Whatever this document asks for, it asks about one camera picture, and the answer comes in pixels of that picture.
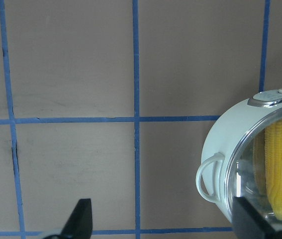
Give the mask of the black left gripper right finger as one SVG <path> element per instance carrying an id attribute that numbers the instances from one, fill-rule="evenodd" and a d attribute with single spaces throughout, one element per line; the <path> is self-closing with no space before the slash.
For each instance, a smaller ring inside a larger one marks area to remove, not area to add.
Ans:
<path id="1" fill-rule="evenodd" d="M 233 198 L 232 229 L 238 239 L 274 239 L 276 234 L 244 197 Z"/>

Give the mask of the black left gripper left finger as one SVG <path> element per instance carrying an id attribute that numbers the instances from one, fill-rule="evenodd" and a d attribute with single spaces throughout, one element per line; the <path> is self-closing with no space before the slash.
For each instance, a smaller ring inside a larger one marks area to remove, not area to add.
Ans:
<path id="1" fill-rule="evenodd" d="M 93 232 L 91 199 L 79 199 L 61 230 L 62 239 L 90 239 Z"/>

